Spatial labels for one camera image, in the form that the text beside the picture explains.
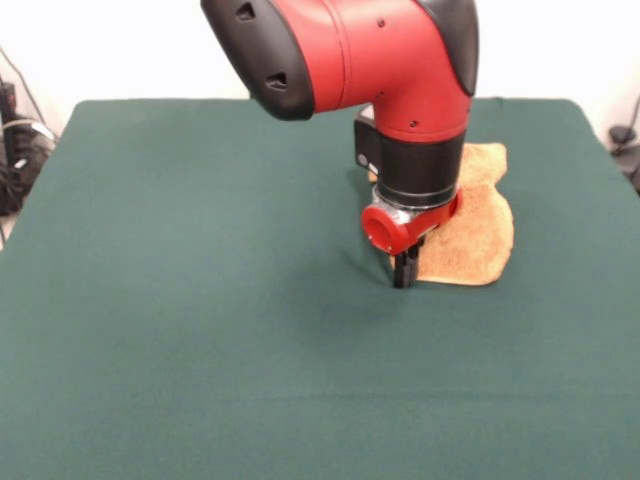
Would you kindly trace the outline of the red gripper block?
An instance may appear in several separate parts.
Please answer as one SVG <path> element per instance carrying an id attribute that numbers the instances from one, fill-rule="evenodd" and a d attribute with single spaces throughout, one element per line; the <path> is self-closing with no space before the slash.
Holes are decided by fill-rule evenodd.
<path id="1" fill-rule="evenodd" d="M 372 193 L 372 202 L 362 212 L 361 225 L 375 248 L 385 253 L 400 253 L 394 257 L 395 288 L 408 288 L 417 281 L 425 235 L 447 223 L 458 208 L 459 194 L 448 203 L 411 210 L 383 200 L 378 192 Z"/>

